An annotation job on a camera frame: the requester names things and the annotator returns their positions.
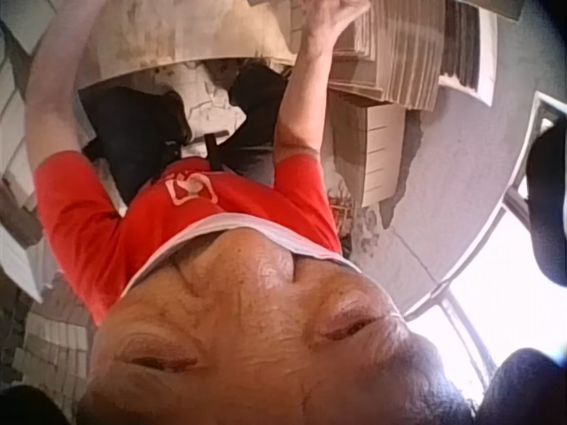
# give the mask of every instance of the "white collar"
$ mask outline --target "white collar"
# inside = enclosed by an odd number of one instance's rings
[[[124,297],[129,290],[153,271],[162,259],[171,256],[181,244],[198,236],[221,232],[223,230],[231,230],[234,228],[253,228],[254,230],[261,232],[272,242],[277,243],[294,254],[314,259],[329,259],[339,264],[351,267],[353,270],[361,273],[361,270],[357,266],[341,255],[323,248],[321,245],[310,241],[304,236],[298,235],[284,226],[272,221],[253,217],[252,215],[235,212],[221,212],[203,220],[195,221],[161,245],[159,249],[155,251],[145,262],[142,268],[138,270],[134,277],[130,279],[121,296]]]

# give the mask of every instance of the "bright window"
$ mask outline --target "bright window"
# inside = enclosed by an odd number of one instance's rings
[[[564,114],[567,105],[536,94],[526,140],[533,143]],[[525,162],[486,243],[408,315],[412,330],[437,345],[449,379],[477,405],[513,352],[534,348],[560,361],[567,354],[567,289],[550,282],[533,255]]]
[[[436,345],[447,377],[465,398],[479,405],[484,394],[482,384],[465,346],[441,307],[435,305],[410,322],[409,327]]]
[[[506,212],[451,291],[499,366],[532,347],[558,357],[567,341],[567,290],[548,281],[528,231]]]

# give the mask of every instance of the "wrinkled skin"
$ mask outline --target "wrinkled skin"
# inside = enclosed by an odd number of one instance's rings
[[[116,423],[398,423],[442,376],[375,283],[245,228],[191,241],[131,290],[91,366],[83,405]]]

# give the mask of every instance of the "logo on shirt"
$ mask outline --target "logo on shirt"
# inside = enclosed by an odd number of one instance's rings
[[[166,177],[166,188],[175,206],[197,197],[208,199],[213,204],[219,202],[210,179],[201,173],[169,175]]]

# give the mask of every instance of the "gray wall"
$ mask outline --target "gray wall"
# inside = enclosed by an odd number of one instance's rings
[[[498,24],[493,107],[440,91],[436,110],[421,115],[421,148],[392,225],[372,257],[353,255],[402,310],[447,278],[498,206],[521,157],[535,91],[567,101],[565,48],[539,5],[527,0],[519,23]]]

